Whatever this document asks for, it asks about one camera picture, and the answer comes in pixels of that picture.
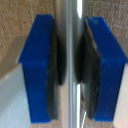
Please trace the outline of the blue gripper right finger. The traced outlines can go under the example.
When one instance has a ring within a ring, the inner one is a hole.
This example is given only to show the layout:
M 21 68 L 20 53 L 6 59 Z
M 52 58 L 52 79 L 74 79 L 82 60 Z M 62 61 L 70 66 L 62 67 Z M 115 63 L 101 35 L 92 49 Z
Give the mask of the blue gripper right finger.
M 112 121 L 128 57 L 102 17 L 85 19 L 82 59 L 87 116 L 95 121 Z

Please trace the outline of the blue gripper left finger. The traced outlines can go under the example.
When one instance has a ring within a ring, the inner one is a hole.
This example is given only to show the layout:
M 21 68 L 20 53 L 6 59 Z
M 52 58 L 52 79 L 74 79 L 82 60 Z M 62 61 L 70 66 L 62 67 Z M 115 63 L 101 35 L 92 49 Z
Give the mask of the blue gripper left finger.
M 55 22 L 37 15 L 25 42 L 22 64 L 32 122 L 51 122 L 59 116 L 59 79 Z

